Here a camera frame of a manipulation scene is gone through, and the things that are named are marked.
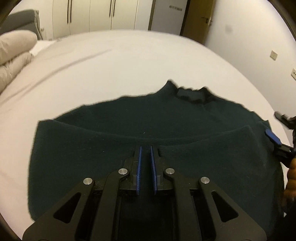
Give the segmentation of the person right hand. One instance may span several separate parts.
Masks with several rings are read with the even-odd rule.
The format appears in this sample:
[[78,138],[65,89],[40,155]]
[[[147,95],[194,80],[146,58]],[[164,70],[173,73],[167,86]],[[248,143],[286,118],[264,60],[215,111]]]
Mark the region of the person right hand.
[[285,187],[283,198],[282,198],[282,208],[285,214],[288,214],[292,208],[292,203],[295,201],[296,196],[296,176],[295,176],[295,158],[292,159],[290,163],[289,170],[287,172],[287,185]]

